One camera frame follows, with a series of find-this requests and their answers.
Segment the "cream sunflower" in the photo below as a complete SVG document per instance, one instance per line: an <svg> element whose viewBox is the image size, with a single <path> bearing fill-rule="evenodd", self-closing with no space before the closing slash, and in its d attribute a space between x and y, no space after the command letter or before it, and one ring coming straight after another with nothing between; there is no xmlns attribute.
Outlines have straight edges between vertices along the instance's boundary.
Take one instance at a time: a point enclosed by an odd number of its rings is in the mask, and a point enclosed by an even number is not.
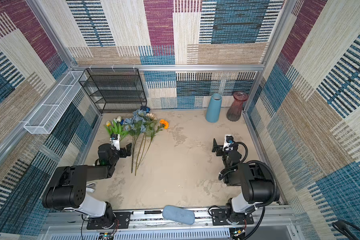
<svg viewBox="0 0 360 240"><path fill-rule="evenodd" d="M156 135L156 126L158 123L157 117L153 113L147 113L143 116L145 122L143 123L143 136L142 141L139 147L138 157L135 166L135 175L137 175L137 170L139 169L140 165L142 164L143 160L146 157L146 154L152 144L152 141Z"/></svg>

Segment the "teal ceramic vase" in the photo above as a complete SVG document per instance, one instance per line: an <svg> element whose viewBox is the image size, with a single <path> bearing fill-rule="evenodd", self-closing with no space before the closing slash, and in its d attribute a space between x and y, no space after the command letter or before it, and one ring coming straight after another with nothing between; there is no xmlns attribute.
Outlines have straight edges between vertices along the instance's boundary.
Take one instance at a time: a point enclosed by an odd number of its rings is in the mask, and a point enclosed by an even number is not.
<svg viewBox="0 0 360 240"><path fill-rule="evenodd" d="M206 120L210 123L216 123L219 120L220 110L222 106L223 97L219 94L213 94L211 96L207 113Z"/></svg>

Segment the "dark blue rose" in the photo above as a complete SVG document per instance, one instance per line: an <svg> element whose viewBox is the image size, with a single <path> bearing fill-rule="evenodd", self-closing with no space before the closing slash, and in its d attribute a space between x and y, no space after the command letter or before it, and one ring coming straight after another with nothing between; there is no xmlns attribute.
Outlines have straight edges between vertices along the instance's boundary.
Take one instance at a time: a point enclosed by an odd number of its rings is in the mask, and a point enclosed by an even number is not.
<svg viewBox="0 0 360 240"><path fill-rule="evenodd" d="M140 110L146 112L147 114L151 111L151 109L149 107L147 107L147 106L141 106Z"/></svg>

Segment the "orange marigold flower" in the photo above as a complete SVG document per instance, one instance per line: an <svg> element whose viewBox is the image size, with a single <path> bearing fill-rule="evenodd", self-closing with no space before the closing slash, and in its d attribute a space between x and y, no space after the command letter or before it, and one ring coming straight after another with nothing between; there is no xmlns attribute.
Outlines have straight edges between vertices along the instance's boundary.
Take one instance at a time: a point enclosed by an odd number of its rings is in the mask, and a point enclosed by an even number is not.
<svg viewBox="0 0 360 240"><path fill-rule="evenodd" d="M167 129L168 127L169 127L169 123L163 119L161 119L160 121L151 120L149 122L149 125L146 126L147 130L144 134L144 141L146 143L148 138L150 138L150 141L149 141L149 145L147 148L143 147L143 155L142 155L141 159L138 160L137 169L139 168L139 166L143 162L144 158L146 157L146 154L148 153L148 150L150 149L150 146L152 144L154 137L157 135L157 133L159 131L162 131L163 129Z"/></svg>

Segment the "light blue rose bunch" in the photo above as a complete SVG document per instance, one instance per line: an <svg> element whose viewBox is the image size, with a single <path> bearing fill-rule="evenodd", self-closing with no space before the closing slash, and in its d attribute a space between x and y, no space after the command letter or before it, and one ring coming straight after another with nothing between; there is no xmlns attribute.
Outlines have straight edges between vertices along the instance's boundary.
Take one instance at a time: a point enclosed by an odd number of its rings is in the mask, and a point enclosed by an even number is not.
<svg viewBox="0 0 360 240"><path fill-rule="evenodd" d="M134 172L134 162L135 162L135 149L136 143L139 139L141 133L146 131L145 122L147 112L144 110L136 110L133 112L131 118L124 119L124 129L132 137L132 164L131 164L131 173Z"/></svg>

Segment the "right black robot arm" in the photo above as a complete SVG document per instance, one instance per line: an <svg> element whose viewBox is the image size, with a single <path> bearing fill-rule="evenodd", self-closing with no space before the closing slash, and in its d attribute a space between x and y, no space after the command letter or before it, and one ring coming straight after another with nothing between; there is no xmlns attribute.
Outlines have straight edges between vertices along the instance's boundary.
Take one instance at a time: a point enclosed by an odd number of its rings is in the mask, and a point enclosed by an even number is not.
<svg viewBox="0 0 360 240"><path fill-rule="evenodd" d="M213 140L212 152L222 158L224 165L218 179L228 187L241 188L241 192L230 198L223 210L217 207L209 209L213 225L253 224L253 212L259 208L264 210L266 206L279 200L275 174L261 161L247 161L247 145L236 142L231 135L225 136L223 145L218 145Z"/></svg>

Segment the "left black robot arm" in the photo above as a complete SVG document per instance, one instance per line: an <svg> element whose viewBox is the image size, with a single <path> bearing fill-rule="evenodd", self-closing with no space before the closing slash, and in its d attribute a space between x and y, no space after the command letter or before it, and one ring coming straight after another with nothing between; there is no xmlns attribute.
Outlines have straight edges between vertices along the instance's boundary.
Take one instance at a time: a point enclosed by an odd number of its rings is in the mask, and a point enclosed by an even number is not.
<svg viewBox="0 0 360 240"><path fill-rule="evenodd" d="M131 155L131 143L119 150L111 144L102 144L98 148L99 158L93 166L56 168L42 197L44 208L79 212L88 216L89 223L98 228L114 227L119 220L113 212L112 205L87 195L87 183L111 178L118 160Z"/></svg>

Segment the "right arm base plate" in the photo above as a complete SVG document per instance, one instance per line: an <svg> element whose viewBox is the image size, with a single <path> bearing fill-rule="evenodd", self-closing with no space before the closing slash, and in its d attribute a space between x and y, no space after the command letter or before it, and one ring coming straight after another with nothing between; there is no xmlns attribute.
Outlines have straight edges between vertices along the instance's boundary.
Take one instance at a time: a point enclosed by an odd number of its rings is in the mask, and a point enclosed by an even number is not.
<svg viewBox="0 0 360 240"><path fill-rule="evenodd" d="M254 224L253 217L246 214L237 214L235 212L227 213L227 210L220 208L211 208L208 210L208 213L212 217L214 226Z"/></svg>

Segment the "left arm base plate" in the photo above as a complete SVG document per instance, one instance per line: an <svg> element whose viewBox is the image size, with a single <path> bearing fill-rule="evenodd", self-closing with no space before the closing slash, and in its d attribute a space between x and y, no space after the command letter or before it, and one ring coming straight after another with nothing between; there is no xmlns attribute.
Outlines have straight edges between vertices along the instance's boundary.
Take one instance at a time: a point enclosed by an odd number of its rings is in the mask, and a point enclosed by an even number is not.
<svg viewBox="0 0 360 240"><path fill-rule="evenodd" d="M127 229L130 224L131 212L114 212L110 219L106 217L89 218L87 230Z"/></svg>

